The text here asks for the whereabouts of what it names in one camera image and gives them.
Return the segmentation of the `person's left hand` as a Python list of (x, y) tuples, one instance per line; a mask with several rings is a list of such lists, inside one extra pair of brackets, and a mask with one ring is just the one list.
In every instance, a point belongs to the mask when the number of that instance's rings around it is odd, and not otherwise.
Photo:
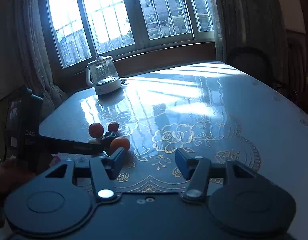
[(18, 167), (14, 156), (0, 163), (0, 205), (11, 192), (35, 177), (35, 173)]

